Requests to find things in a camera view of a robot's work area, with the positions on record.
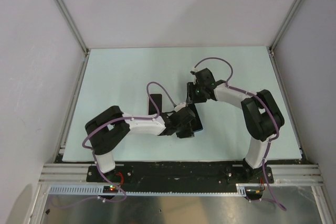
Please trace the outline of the dark blue smartphone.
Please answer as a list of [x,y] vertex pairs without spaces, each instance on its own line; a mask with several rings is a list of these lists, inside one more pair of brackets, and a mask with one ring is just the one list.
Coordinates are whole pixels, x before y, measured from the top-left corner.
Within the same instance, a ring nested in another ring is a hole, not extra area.
[[199,132],[203,130],[203,125],[201,122],[201,119],[199,117],[197,108],[195,106],[195,104],[189,104],[188,107],[193,111],[193,113],[195,114],[195,119],[192,120],[191,122],[191,127],[193,132]]

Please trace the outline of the pale pink smartphone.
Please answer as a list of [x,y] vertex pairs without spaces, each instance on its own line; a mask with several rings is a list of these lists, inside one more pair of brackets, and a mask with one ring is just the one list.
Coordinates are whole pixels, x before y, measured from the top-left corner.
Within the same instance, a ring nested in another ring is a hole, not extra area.
[[162,112],[163,96],[159,93],[150,94],[148,102],[148,115]]

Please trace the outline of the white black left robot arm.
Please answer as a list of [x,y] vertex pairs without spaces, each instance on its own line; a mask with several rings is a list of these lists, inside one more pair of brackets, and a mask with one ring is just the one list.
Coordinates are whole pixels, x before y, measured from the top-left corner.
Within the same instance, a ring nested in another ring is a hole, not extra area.
[[118,106],[112,106],[90,120],[85,125],[87,138],[83,147],[93,151],[98,165],[98,175],[104,181],[116,177],[116,164],[112,151],[129,134],[150,134],[178,138],[194,136],[196,113],[185,103],[178,105],[171,112],[160,112],[146,116],[123,113]]

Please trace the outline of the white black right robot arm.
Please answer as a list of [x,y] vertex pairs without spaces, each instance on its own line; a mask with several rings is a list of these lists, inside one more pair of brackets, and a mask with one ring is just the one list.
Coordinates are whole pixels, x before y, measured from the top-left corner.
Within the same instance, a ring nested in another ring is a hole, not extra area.
[[233,87],[227,81],[216,81],[205,68],[192,70],[194,81],[187,84],[187,102],[205,103],[208,100],[225,102],[242,110],[251,139],[243,159],[243,178],[253,183],[265,171],[272,141],[279,137],[284,117],[269,90],[256,93]]

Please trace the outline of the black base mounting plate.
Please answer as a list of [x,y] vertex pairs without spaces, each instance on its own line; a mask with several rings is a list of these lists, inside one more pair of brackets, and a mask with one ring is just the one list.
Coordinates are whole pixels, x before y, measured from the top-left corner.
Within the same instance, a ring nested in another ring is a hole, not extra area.
[[272,184],[270,167],[247,179],[243,162],[117,162],[105,177],[124,191],[233,193],[236,184]]

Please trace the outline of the aluminium front frame rail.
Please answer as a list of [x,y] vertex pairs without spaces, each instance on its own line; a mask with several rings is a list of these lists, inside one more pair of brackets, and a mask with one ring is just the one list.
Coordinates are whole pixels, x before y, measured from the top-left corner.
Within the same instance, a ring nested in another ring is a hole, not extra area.
[[84,183],[90,164],[45,164],[41,183]]

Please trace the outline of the left aluminium frame post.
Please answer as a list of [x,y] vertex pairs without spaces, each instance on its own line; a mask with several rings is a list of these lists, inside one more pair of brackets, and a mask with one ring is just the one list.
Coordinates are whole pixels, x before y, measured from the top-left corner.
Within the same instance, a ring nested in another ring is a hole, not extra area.
[[76,42],[78,43],[78,45],[81,48],[84,55],[86,56],[89,52],[89,49],[88,49],[82,35],[80,34],[80,31],[79,31],[74,19],[72,18],[72,15],[71,15],[71,13],[69,12],[69,9],[66,6],[66,3],[64,2],[64,0],[54,0],[54,1],[55,1],[56,6],[58,7],[60,13],[62,14],[66,24],[68,25],[71,33],[73,34]]

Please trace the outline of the aluminium frame post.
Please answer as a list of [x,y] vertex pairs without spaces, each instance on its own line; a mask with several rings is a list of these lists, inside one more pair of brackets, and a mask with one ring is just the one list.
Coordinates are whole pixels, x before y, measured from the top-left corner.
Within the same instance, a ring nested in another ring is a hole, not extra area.
[[71,33],[73,34],[76,42],[78,43],[78,45],[81,48],[84,55],[86,56],[89,52],[89,49],[88,49],[82,35],[80,34],[80,31],[79,31],[74,19],[72,18],[72,15],[71,15],[71,13],[69,12],[69,9],[66,6],[66,3],[64,2],[64,0],[54,0],[54,1],[55,1],[56,6],[58,7],[60,13],[62,14],[66,24],[68,25]]
[[303,5],[305,0],[293,0],[289,10],[287,11],[285,18],[283,19],[279,29],[276,32],[274,39],[272,40],[269,51],[271,54],[275,52],[275,49],[281,42],[283,36],[285,35],[286,31],[288,30],[290,24],[294,20],[295,16],[297,15],[298,11],[300,10],[301,6]]

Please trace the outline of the right aluminium frame post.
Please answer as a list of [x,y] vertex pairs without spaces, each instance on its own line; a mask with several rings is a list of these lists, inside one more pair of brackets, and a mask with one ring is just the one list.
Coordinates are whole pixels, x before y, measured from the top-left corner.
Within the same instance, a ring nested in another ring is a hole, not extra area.
[[279,29],[276,32],[274,39],[272,40],[269,51],[271,54],[275,52],[275,49],[281,42],[283,36],[285,35],[286,31],[288,30],[290,24],[294,20],[295,16],[297,15],[298,11],[300,10],[301,6],[303,5],[305,0],[293,0],[289,10],[287,11],[285,18],[283,19]]

